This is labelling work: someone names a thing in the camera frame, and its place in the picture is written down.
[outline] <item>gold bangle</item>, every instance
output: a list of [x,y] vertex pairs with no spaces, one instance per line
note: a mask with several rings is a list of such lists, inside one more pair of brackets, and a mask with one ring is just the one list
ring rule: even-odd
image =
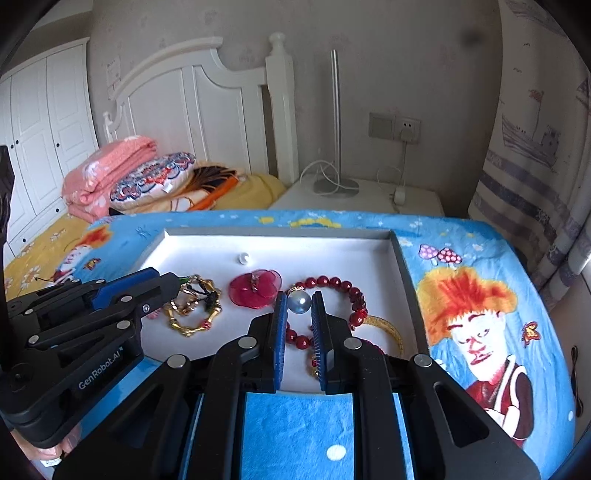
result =
[[396,345],[398,346],[398,350],[400,351],[399,355],[404,355],[404,344],[402,343],[402,336],[400,332],[396,329],[394,325],[392,325],[389,321],[384,320],[380,317],[374,317],[369,315],[364,321],[364,325],[373,325],[374,327],[381,328],[384,332],[386,332],[390,337],[394,339]]
[[[192,284],[197,284],[203,291],[195,290]],[[215,287],[213,280],[201,278],[199,275],[192,275],[181,285],[180,291],[187,294],[189,298],[184,305],[177,304],[177,299],[171,300],[164,305],[164,313],[168,317],[168,326],[178,331],[185,337],[190,337],[197,332],[204,332],[212,327],[213,319],[222,312],[220,298],[222,291]],[[186,317],[193,312],[199,303],[205,302],[208,317],[202,320],[196,327],[181,325],[175,317],[175,312]]]

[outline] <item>light switch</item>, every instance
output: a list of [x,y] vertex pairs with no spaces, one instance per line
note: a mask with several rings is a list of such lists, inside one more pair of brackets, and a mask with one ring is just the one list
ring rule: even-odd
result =
[[369,136],[394,140],[394,124],[396,116],[384,113],[369,113]]

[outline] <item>jewelry tray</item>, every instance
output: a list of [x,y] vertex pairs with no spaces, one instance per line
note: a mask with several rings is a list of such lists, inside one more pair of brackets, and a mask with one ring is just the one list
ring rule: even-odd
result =
[[[240,253],[251,257],[248,265],[238,261]],[[260,268],[276,270],[282,290],[308,277],[326,275],[349,280],[365,296],[369,315],[381,317],[398,329],[404,346],[400,355],[394,339],[376,326],[362,325],[353,333],[380,346],[388,355],[410,358],[427,352],[423,321],[414,288],[404,266],[398,241],[388,230],[348,230],[316,228],[173,228],[164,230],[139,256],[132,271],[153,267],[161,274],[192,274],[211,278],[222,291],[222,309],[209,331],[186,338],[168,326],[164,313],[156,319],[144,318],[142,346],[146,356],[158,361],[174,353],[190,359],[213,355],[226,342],[245,335],[250,321],[272,311],[272,305],[253,310],[234,305],[228,285],[238,275]],[[351,303],[346,294],[322,288],[327,313],[348,319]],[[288,322],[299,335],[311,337],[311,311],[289,312]],[[195,325],[205,317],[197,309],[180,323]],[[311,349],[285,346],[281,390],[319,393],[318,381],[311,375]]]

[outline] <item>hand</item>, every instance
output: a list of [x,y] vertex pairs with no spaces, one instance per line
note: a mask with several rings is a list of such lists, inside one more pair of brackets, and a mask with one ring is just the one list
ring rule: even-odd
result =
[[12,431],[12,437],[29,460],[53,460],[59,458],[62,453],[67,455],[76,447],[76,445],[78,445],[81,435],[82,428],[80,427],[80,424],[78,424],[68,435],[66,435],[66,438],[55,447],[37,448],[26,441],[16,430]]

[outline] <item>patterned pillow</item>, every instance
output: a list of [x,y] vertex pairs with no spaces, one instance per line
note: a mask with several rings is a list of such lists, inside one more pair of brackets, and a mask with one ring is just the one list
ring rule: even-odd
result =
[[190,153],[173,153],[141,164],[111,189],[111,206],[128,210],[180,190],[196,166]]

